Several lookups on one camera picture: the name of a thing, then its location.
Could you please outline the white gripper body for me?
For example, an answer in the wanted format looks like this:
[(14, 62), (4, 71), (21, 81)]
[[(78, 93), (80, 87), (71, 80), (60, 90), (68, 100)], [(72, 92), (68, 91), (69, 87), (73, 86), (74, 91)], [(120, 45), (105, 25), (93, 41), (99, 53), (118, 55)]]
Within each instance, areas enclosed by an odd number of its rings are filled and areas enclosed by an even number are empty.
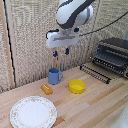
[(69, 46), (77, 44), (79, 41), (79, 33), (73, 29), (56, 29), (50, 30), (46, 34), (46, 46), (49, 48)]

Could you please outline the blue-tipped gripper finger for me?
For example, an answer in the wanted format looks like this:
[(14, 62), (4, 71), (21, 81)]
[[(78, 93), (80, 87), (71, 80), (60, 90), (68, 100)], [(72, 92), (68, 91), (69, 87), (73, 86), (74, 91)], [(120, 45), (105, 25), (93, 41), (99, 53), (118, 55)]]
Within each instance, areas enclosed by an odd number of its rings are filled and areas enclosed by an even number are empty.
[(54, 57), (57, 57), (58, 56), (57, 50), (55, 48), (53, 49), (53, 56)]
[(70, 48), (68, 47), (68, 48), (66, 48), (65, 54), (66, 54), (66, 55), (69, 55), (69, 52), (70, 52)]

